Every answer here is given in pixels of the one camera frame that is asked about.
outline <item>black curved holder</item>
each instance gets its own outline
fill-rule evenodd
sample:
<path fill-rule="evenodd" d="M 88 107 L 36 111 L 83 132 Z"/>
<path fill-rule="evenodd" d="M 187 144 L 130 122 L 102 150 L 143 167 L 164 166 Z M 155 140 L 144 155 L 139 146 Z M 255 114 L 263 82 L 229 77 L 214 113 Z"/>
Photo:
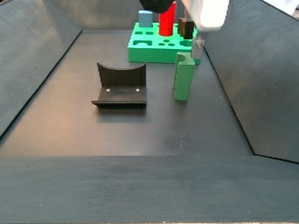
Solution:
<path fill-rule="evenodd" d="M 98 63 L 98 72 L 102 89 L 92 101 L 96 106 L 146 106 L 146 64 L 134 69 L 115 69 Z"/>

